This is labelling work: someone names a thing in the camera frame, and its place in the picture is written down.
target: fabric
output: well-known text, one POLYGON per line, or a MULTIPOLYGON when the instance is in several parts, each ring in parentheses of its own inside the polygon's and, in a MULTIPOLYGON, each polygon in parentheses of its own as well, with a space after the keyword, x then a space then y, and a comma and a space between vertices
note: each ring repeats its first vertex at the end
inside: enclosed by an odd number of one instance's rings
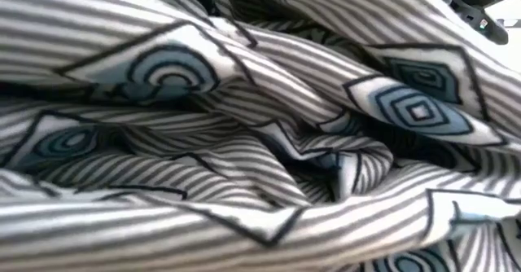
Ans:
POLYGON ((0 81, 2 272, 521 271, 520 74, 441 0, 0 0, 0 81))

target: crumpled cloth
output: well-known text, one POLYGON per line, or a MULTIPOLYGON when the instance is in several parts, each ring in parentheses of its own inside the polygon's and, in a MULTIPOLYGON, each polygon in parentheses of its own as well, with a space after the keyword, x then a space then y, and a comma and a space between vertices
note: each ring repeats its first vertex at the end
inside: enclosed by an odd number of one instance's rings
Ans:
POLYGON ((441 0, 0 0, 0 271, 520 271, 495 50, 441 0))

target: printed pattern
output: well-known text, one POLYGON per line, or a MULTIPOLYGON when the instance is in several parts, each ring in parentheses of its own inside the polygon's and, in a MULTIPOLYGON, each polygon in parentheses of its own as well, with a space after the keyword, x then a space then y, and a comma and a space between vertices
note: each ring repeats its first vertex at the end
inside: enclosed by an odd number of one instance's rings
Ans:
POLYGON ((0 0, 1 271, 521 272, 521 74, 441 0, 0 0))

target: striped fabric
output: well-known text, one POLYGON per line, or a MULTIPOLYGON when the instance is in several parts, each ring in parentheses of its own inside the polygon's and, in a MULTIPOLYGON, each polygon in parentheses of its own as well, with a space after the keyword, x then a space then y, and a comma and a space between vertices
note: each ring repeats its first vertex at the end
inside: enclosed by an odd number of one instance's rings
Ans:
POLYGON ((441 0, 0 0, 0 271, 519 272, 520 89, 441 0))

